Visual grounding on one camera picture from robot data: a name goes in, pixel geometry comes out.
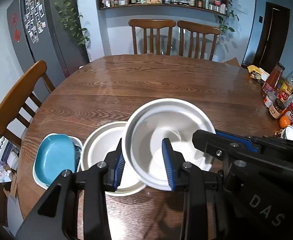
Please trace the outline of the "hanging green vine plant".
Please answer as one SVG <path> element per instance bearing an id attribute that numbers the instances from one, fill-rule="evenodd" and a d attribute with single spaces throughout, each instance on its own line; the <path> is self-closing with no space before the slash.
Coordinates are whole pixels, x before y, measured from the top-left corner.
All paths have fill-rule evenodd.
<path id="1" fill-rule="evenodd" d="M 77 0 L 55 0 L 62 27 L 68 32 L 78 46 L 86 46 L 90 39 L 85 35 L 87 29 L 80 24 L 82 15 L 78 12 Z"/>

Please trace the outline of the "wooden chair at left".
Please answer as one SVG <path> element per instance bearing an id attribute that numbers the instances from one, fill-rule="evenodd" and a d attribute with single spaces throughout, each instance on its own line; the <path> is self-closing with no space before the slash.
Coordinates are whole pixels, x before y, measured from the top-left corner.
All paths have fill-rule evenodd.
<path id="1" fill-rule="evenodd" d="M 24 109 L 32 118 L 35 116 L 35 111 L 26 103 L 27 99 L 31 99 L 37 107 L 41 107 L 42 102 L 33 93 L 39 79 L 44 81 L 49 93 L 55 89 L 46 71 L 47 64 L 43 60 L 37 61 L 19 78 L 2 100 L 0 103 L 0 139 L 4 137 L 15 146 L 21 147 L 22 139 L 12 133 L 8 129 L 8 125 L 16 119 L 25 128 L 30 126 L 30 122 L 19 111 Z"/>

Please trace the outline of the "white decorated dish on trivet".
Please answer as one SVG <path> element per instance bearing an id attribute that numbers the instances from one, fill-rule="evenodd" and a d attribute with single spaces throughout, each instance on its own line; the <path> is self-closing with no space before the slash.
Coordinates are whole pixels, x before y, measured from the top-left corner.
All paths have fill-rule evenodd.
<path id="1" fill-rule="evenodd" d="M 281 132 L 281 138 L 293 141 L 293 127 L 287 126 Z"/>

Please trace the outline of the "dark wooden door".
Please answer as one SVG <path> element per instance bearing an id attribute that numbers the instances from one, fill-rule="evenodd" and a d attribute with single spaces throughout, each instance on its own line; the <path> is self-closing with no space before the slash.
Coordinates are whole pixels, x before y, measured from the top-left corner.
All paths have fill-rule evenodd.
<path id="1" fill-rule="evenodd" d="M 290 9 L 266 2 L 264 23 L 253 65 L 271 73 L 286 43 Z"/>

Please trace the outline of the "wooden chair back left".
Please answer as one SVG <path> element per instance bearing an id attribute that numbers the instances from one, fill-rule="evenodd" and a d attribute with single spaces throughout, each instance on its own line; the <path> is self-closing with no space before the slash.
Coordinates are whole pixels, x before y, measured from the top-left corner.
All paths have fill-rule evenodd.
<path id="1" fill-rule="evenodd" d="M 172 32 L 176 25 L 174 20 L 157 19 L 130 19 L 128 22 L 132 30 L 133 53 L 138 54 L 136 28 L 143 31 L 143 54 L 161 54 L 161 29 L 168 29 L 167 48 L 165 55 L 170 55 L 172 44 Z"/>

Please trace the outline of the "wooden bead trivet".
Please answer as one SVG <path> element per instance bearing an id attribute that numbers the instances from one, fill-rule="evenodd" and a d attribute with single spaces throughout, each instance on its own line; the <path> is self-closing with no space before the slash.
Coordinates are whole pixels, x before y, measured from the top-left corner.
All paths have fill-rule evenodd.
<path id="1" fill-rule="evenodd" d="M 283 129 L 276 130 L 274 132 L 274 137 L 280 138 L 282 136 Z"/>

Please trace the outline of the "small clear plastic jar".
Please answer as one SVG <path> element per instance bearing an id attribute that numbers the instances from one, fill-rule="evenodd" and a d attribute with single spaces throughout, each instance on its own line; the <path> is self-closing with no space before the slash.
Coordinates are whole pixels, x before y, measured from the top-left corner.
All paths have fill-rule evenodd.
<path id="1" fill-rule="evenodd" d="M 275 92 L 272 92 L 272 91 L 269 91 L 269 92 L 266 94 L 266 96 L 265 96 L 265 98 L 264 98 L 264 100 L 263 100 L 264 105 L 265 105 L 267 108 L 270 108 L 270 106 L 274 103 L 274 101 L 276 100 L 276 98 L 277 98 L 276 93 L 275 93 Z"/>

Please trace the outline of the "grey refrigerator with magnets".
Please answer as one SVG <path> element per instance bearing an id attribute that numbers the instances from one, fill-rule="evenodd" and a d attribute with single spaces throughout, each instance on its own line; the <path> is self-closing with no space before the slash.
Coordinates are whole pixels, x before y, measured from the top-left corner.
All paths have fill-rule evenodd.
<path id="1" fill-rule="evenodd" d="M 7 20 L 23 71 L 43 60 L 51 81 L 60 83 L 89 59 L 85 46 L 78 46 L 62 27 L 54 1 L 13 0 L 7 9 Z"/>

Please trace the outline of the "large white bowl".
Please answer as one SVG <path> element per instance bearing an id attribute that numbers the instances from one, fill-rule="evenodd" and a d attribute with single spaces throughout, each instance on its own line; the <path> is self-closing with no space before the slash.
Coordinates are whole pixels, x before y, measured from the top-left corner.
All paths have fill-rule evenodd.
<path id="1" fill-rule="evenodd" d="M 146 185 L 138 179 L 138 175 L 131 165 L 124 160 L 121 152 L 121 139 L 126 129 L 125 121 L 116 121 L 96 129 L 86 139 L 80 158 L 82 171 L 89 170 L 94 165 L 105 161 L 109 172 L 117 175 L 122 172 L 121 178 L 115 177 L 119 183 L 117 190 L 106 192 L 109 196 L 129 196 L 145 189 Z"/>

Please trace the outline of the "wooden chair back right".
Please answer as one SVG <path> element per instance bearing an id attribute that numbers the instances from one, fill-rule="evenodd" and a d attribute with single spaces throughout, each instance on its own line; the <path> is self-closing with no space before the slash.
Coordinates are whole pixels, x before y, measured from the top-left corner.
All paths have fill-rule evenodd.
<path id="1" fill-rule="evenodd" d="M 179 20 L 177 22 L 179 27 L 180 37 L 179 37 L 179 56 L 184 55 L 185 50 L 185 31 L 190 34 L 189 45 L 188 45 L 188 55 L 189 58 L 204 59 L 206 51 L 206 36 L 212 35 L 213 41 L 211 45 L 211 51 L 209 55 L 209 60 L 213 60 L 215 48 L 217 45 L 217 39 L 220 35 L 220 30 L 216 27 L 209 25 L 198 24 L 189 21 Z"/>

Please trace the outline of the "red sauce bottle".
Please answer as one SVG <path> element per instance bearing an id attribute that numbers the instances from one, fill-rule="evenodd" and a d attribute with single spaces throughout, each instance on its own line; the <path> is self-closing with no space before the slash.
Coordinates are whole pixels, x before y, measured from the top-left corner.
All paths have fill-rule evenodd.
<path id="1" fill-rule="evenodd" d="M 284 70 L 285 67 L 281 63 L 276 62 L 274 69 L 262 86 L 261 95 L 263 97 L 265 97 L 268 92 L 275 92 L 277 90 L 278 82 L 281 79 Z"/>

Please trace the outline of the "green plant at right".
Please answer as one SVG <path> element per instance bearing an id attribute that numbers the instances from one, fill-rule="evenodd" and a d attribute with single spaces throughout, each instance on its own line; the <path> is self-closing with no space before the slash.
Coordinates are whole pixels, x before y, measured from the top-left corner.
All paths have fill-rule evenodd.
<path id="1" fill-rule="evenodd" d="M 220 35 L 226 34 L 228 31 L 234 33 L 234 28 L 230 25 L 230 22 L 239 22 L 239 17 L 233 8 L 233 0 L 221 0 L 220 12 L 218 15 L 218 23 Z"/>

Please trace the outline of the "orange fruit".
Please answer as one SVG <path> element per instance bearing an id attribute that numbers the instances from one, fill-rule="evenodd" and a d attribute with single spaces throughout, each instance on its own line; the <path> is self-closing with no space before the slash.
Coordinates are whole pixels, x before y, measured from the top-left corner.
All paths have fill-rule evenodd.
<path id="1" fill-rule="evenodd" d="M 283 115 L 283 116 L 280 117 L 280 119 L 279 119 L 279 127 L 281 129 L 284 129 L 284 128 L 290 126 L 290 124 L 291 124 L 291 121 L 286 115 Z"/>

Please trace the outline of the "red lid jar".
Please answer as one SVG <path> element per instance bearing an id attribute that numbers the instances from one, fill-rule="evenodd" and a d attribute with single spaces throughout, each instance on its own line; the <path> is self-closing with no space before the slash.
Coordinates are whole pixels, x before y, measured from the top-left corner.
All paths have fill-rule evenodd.
<path id="1" fill-rule="evenodd" d="M 293 123 L 293 102 L 289 103 L 289 105 L 285 109 L 283 115 L 288 117 L 291 124 Z"/>

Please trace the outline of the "wooden chair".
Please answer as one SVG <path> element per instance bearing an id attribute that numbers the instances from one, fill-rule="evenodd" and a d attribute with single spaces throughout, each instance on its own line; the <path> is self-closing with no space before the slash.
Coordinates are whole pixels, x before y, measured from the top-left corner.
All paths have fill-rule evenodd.
<path id="1" fill-rule="evenodd" d="M 167 48 L 165 55 L 170 55 L 172 44 L 172 32 L 176 25 L 174 20 L 157 19 L 130 19 L 128 22 L 132 30 L 133 53 L 138 54 L 136 28 L 143 31 L 143 54 L 161 54 L 161 29 L 168 29 Z"/>
<path id="2" fill-rule="evenodd" d="M 21 147 L 22 139 L 12 133 L 8 129 L 8 125 L 16 119 L 25 128 L 30 126 L 30 122 L 19 111 L 24 109 L 32 118 L 35 116 L 35 111 L 26 103 L 27 99 L 31 99 L 37 107 L 41 107 L 42 102 L 33 93 L 39 79 L 44 81 L 49 93 L 55 89 L 46 71 L 47 64 L 43 60 L 37 61 L 19 78 L 2 100 L 0 103 L 0 139 L 4 137 L 15 146 Z"/>
<path id="3" fill-rule="evenodd" d="M 184 55 L 185 50 L 185 31 L 190 34 L 189 45 L 188 45 L 188 55 L 189 58 L 204 59 L 206 51 L 206 36 L 212 35 L 213 41 L 211 45 L 211 51 L 209 55 L 209 60 L 213 60 L 215 48 L 217 45 L 217 39 L 220 35 L 220 30 L 216 27 L 209 25 L 198 24 L 189 21 L 179 20 L 177 22 L 179 27 L 180 37 L 179 37 L 179 56 Z"/>

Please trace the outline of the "brown sauce glass jar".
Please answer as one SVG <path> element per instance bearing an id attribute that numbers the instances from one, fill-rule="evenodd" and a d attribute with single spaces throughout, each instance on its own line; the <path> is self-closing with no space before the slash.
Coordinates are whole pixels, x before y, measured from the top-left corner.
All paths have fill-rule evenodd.
<path id="1" fill-rule="evenodd" d="M 272 118 L 278 119 L 282 115 L 284 109 L 284 103 L 279 98 L 277 98 L 269 107 L 269 114 Z"/>

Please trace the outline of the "yellow snack packet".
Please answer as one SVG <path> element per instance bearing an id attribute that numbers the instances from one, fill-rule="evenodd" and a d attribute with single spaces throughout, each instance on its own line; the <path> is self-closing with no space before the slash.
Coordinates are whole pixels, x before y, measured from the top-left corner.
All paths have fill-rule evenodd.
<path id="1" fill-rule="evenodd" d="M 251 79 L 257 81 L 260 84 L 264 84 L 264 82 L 270 75 L 265 70 L 263 70 L 262 68 L 258 68 L 255 65 L 247 66 L 247 70 Z"/>

